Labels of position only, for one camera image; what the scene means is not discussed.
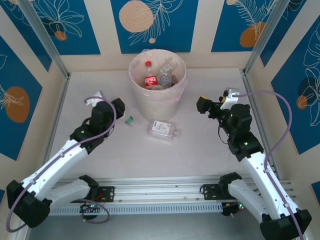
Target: wall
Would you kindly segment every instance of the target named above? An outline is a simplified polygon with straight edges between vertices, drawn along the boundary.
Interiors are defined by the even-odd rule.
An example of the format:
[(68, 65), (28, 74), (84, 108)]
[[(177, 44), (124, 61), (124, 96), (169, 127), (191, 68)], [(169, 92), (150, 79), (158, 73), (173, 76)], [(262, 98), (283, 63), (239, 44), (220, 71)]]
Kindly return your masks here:
[[(0, 5), (28, 40), (24, 35), (28, 26), (12, 2), (0, 0)], [(67, 69), (75, 72), (127, 69), (137, 53), (153, 48), (180, 53), (188, 68), (243, 68), (276, 2), (33, 0), (31, 4)], [(34, 43), (27, 42), (32, 48)]]
[[(0, 153), (0, 197), (2, 199), (4, 193), (2, 190), (6, 189), (9, 182), (12, 180), (21, 181), (42, 164), (64, 80), (54, 64), (51, 64), (48, 69), (45, 68), (38, 59), (39, 55), (35, 55), (1, 7), (0, 37), (1, 52), (7, 51), (9, 53), (11, 50), (13, 51), (10, 56), (7, 56), (4, 66), (2, 64), (0, 66), (0, 85), (7, 93), (9, 92), (7, 86), (23, 87), (29, 98), (28, 103), (25, 101), (27, 97), (24, 95), (22, 102), (20, 102), (23, 103), (23, 106), (17, 104), (19, 102), (17, 100), (16, 102), (11, 101), (10, 105), (5, 102), (4, 107), (0, 109), (1, 146), (4, 145), (7, 149), (15, 151), (15, 147), (18, 147), (17, 157), (7, 152), (5, 155)], [(17, 91), (13, 91), (11, 95), (15, 97), (15, 93)], [(3, 92), (0, 97), (0, 100), (3, 100), (3, 98), (8, 100), (8, 95), (5, 96)], [(28, 115), (26, 120), (17, 118), (17, 115), (22, 116), (24, 114), (24, 108), (27, 105), (30, 110), (26, 112), (26, 115)], [(10, 113), (11, 110), (14, 110), (14, 107), (17, 107), (15, 116)], [(19, 129), (26, 121), (29, 121), (26, 125), (26, 132), (15, 132), (15, 129)], [(23, 141), (22, 147), (16, 146), (17, 139), (21, 138)], [(4, 194), (0, 205), (1, 239), (6, 239), (6, 236), (9, 236), (5, 228), (8, 212), (6, 194)]]
[[(302, 209), (308, 209), (312, 215), (310, 229), (314, 237), (320, 236), (320, 205), (312, 190), (311, 184), (320, 181), (320, 126), (316, 125), (318, 120), (317, 108), (315, 115), (311, 118), (311, 102), (309, 99), (319, 94), (319, 85), (313, 89), (313, 95), (306, 93), (302, 87), (316, 84), (319, 76), (313, 75), (319, 69), (319, 48), (316, 48), (317, 41), (320, 41), (320, 1), (306, 0), (304, 6), (297, 14), (292, 25), (283, 29), (284, 38), (271, 54), (271, 58), (264, 67), (262, 60), (257, 61), (253, 71), (249, 74), (249, 80), (254, 90), (273, 90), (284, 95), (290, 103), (293, 111), (292, 128), (290, 135), (275, 153), (276, 163), (280, 176), (283, 179), (290, 179)], [(305, 56), (307, 49), (313, 54), (310, 62)], [(308, 78), (315, 77), (316, 80), (309, 81)], [(266, 127), (271, 145), (274, 145), (287, 128), (288, 111), (281, 101), (269, 94), (261, 94), (256, 97), (260, 108), (262, 119)]]

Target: white trash can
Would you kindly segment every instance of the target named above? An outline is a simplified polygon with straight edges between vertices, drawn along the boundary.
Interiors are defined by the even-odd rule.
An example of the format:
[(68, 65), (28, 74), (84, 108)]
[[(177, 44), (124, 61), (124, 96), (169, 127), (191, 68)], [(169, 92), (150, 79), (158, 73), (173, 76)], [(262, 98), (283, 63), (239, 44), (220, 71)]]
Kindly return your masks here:
[[(151, 61), (152, 68), (157, 73), (170, 57), (177, 61), (172, 74), (177, 77), (178, 83), (165, 90), (145, 89), (145, 62)], [(177, 113), (180, 97), (187, 85), (187, 68), (181, 57), (167, 50), (148, 50), (132, 60), (128, 72), (137, 106), (145, 119), (166, 121)]]

